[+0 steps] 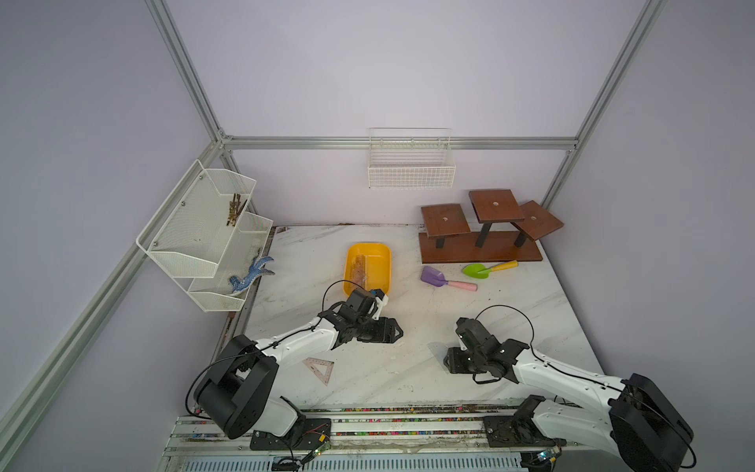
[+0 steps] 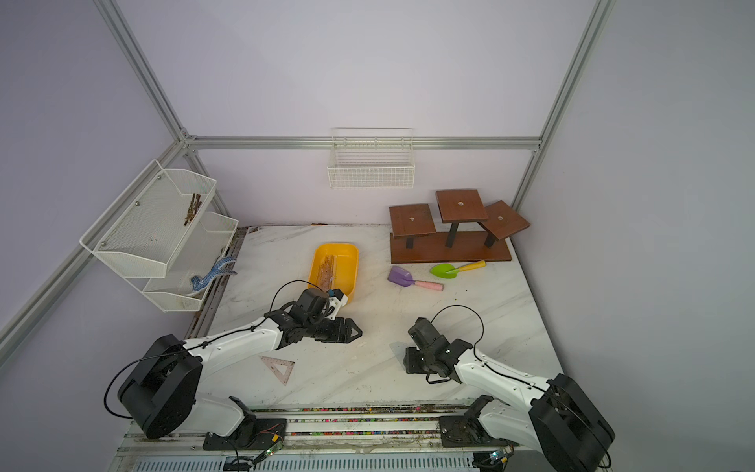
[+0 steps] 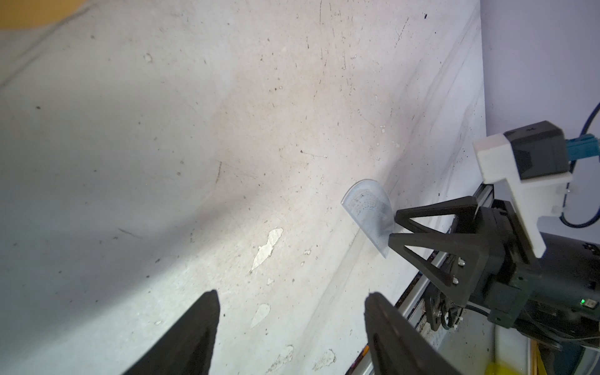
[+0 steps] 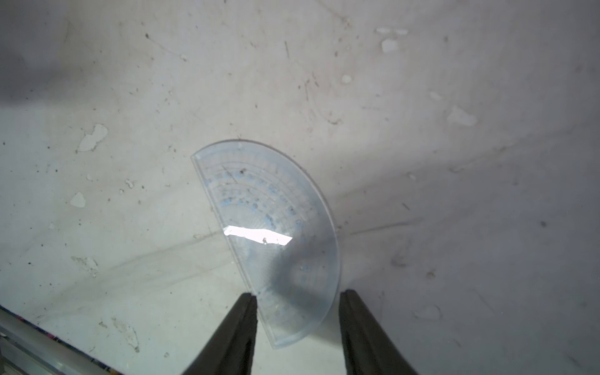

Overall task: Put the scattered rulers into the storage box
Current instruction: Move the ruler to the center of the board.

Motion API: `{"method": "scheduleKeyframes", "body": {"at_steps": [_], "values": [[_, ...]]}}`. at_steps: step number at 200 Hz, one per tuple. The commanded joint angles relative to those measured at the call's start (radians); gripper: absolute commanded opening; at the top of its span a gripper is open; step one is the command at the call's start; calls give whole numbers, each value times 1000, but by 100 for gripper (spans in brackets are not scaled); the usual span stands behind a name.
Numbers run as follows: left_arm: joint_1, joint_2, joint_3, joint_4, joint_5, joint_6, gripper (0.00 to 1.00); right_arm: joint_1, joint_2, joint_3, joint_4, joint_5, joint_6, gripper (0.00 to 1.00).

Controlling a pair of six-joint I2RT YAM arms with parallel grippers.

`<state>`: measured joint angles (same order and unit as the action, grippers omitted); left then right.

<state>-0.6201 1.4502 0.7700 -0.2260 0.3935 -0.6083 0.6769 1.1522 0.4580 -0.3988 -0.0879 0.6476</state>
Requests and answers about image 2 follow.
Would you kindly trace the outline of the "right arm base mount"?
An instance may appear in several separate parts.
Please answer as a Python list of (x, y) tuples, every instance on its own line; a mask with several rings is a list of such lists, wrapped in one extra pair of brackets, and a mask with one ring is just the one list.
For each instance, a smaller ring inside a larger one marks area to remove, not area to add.
[(468, 446), (519, 446), (503, 438), (490, 436), (480, 422), (485, 406), (494, 398), (491, 395), (479, 396), (462, 415), (442, 416), (438, 419), (440, 440), (445, 448), (468, 448)]

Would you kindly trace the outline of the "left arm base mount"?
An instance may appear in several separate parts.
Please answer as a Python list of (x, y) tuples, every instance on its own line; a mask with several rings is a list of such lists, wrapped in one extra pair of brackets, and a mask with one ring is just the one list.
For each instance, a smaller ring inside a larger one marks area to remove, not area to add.
[(282, 443), (286, 434), (285, 418), (260, 418), (245, 403), (235, 396), (229, 397), (234, 407), (242, 414), (240, 424), (228, 435), (208, 433), (204, 437), (203, 450), (271, 450)]

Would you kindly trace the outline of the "pink stencil ruler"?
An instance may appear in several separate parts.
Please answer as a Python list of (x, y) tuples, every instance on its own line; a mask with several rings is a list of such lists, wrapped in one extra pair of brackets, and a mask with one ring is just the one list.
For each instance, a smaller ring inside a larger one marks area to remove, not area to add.
[(320, 263), (317, 276), (317, 285), (323, 291), (330, 291), (334, 288), (335, 281), (336, 256), (326, 255)]

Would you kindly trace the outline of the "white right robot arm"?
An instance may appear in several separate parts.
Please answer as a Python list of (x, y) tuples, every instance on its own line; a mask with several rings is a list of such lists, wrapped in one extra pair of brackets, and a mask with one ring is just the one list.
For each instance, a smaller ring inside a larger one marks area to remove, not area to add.
[(446, 448), (479, 446), (491, 455), (482, 469), (501, 471), (517, 446), (540, 452), (556, 471), (599, 471), (611, 467), (615, 432), (581, 389), (564, 374), (552, 379), (513, 369), (476, 352), (473, 344), (448, 341), (426, 318), (408, 330), (407, 373), (428, 383), (454, 381), (481, 395), (461, 415), (440, 418)]

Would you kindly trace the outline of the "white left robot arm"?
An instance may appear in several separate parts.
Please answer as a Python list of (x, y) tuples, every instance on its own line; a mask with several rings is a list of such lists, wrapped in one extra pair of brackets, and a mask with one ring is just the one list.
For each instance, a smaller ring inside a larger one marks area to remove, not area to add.
[(233, 395), (219, 398), (201, 393), (203, 382), (233, 364), (304, 338), (348, 344), (362, 335), (363, 330), (348, 318), (325, 318), (310, 324), (307, 317), (275, 310), (247, 328), (214, 337), (180, 340), (172, 334), (161, 336), (142, 358), (117, 373), (130, 372), (116, 393), (126, 411), (117, 413), (108, 403), (113, 383), (106, 388), (103, 405), (110, 415), (136, 422), (150, 440), (184, 432), (234, 437), (254, 420), (254, 414)]

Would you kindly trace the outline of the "pink triangle ruler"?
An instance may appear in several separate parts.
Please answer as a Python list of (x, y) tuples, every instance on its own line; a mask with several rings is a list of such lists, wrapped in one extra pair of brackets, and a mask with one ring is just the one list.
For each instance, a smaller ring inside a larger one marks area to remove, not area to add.
[(263, 365), (265, 365), (265, 367), (267, 367), (267, 369), (271, 371), (271, 373), (283, 385), (288, 384), (295, 367), (294, 361), (278, 359), (269, 356), (261, 356), (260, 359), (263, 362)]

